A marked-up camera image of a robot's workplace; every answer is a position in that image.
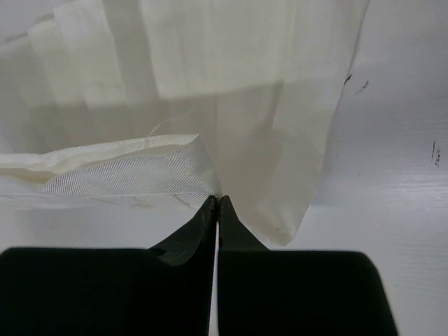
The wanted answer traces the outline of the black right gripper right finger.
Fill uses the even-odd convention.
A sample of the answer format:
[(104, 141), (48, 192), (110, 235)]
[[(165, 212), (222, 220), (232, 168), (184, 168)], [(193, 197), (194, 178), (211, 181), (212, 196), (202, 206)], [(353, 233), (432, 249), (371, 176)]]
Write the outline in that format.
[(272, 251), (220, 200), (220, 335), (397, 335), (381, 277), (356, 251)]

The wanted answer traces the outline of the white pleated skirt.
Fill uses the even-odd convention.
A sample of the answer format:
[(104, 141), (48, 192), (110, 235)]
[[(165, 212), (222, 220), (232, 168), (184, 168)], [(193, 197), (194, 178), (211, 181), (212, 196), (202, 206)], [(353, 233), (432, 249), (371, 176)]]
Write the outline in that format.
[(196, 211), (290, 243), (366, 1), (2, 1), (1, 206)]

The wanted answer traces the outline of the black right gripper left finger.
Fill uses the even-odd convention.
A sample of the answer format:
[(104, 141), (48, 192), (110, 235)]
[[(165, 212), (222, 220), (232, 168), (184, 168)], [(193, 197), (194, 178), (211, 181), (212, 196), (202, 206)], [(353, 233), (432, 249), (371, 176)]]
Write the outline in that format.
[(9, 248), (2, 335), (207, 335), (217, 201), (147, 249)]

